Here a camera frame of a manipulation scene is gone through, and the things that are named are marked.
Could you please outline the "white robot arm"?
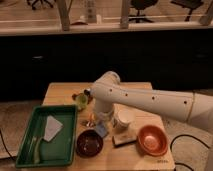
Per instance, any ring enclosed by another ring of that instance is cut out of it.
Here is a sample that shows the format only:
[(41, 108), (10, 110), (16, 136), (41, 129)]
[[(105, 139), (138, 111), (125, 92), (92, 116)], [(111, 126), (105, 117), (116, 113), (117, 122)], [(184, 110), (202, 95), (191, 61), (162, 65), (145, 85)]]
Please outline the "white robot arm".
[(113, 71), (104, 73), (91, 86), (94, 112), (111, 114), (122, 104), (186, 122), (213, 134), (213, 96), (151, 89), (126, 88)]

